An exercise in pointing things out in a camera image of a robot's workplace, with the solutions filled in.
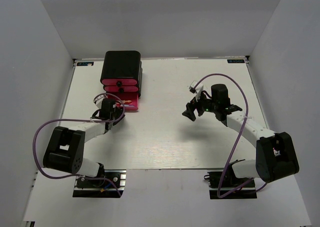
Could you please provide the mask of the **pink bottom drawer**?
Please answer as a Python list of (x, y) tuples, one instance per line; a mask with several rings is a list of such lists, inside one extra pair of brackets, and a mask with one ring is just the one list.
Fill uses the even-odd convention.
[(137, 111), (139, 103), (139, 93), (138, 92), (124, 92), (116, 94), (121, 101), (124, 103), (126, 111)]

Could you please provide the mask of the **pink drawer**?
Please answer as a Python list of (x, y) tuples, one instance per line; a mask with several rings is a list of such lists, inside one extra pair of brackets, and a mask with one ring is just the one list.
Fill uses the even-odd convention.
[(137, 111), (139, 103), (139, 93), (138, 92), (124, 92), (116, 94), (121, 101), (124, 103), (126, 111)]
[(134, 78), (105, 78), (101, 81), (105, 86), (135, 86), (138, 81)]
[(140, 91), (140, 89), (134, 85), (104, 85), (103, 89), (110, 93), (136, 93)]

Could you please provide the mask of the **pink top drawer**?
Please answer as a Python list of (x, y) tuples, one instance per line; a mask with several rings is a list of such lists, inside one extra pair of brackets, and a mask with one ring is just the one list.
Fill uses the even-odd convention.
[(105, 78), (101, 81), (105, 86), (135, 86), (138, 81), (134, 78)]

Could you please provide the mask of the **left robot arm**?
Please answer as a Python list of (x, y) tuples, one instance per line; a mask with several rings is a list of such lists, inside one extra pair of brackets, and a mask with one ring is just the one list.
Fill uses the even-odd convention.
[(88, 122), (73, 127), (54, 128), (43, 157), (43, 166), (88, 177), (96, 187), (103, 185), (106, 180), (103, 165), (84, 158), (85, 143), (106, 134), (124, 116), (124, 105), (120, 101), (104, 98)]

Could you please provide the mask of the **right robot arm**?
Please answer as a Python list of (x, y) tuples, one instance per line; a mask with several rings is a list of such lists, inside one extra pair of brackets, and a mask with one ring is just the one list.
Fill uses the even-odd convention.
[(299, 172), (291, 136), (286, 132), (276, 133), (249, 119), (239, 106), (231, 104), (226, 85), (212, 85), (211, 96), (206, 95), (202, 85), (190, 86), (189, 90), (195, 96), (186, 104), (183, 116), (195, 121), (195, 113), (199, 116), (205, 112), (213, 113), (218, 121), (240, 133), (255, 147), (255, 159), (230, 164), (225, 174), (229, 185), (236, 187), (244, 178), (260, 178), (271, 183)]

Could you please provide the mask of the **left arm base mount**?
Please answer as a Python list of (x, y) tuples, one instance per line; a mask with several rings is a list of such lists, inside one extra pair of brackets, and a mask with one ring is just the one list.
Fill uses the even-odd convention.
[(98, 180), (81, 176), (75, 179), (73, 198), (120, 198), (126, 186), (125, 169), (105, 170)]

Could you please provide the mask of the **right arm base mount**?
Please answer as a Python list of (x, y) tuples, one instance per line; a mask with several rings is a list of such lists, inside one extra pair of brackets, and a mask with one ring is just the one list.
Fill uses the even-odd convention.
[[(209, 197), (211, 200), (220, 200), (218, 198), (218, 186), (220, 182), (220, 178), (222, 175), (222, 170), (216, 169), (207, 172), (204, 175), (203, 179), (208, 182), (209, 187)], [(224, 179), (222, 181), (220, 194), (224, 195), (228, 191), (238, 187), (239, 185), (243, 184), (244, 182), (248, 181), (249, 178), (236, 178), (233, 174), (228, 176), (226, 173)], [(243, 186), (242, 188), (238, 188), (237, 190), (233, 191), (223, 199), (227, 200), (244, 200), (244, 199), (256, 199), (256, 185), (253, 180), (251, 180), (247, 185)]]

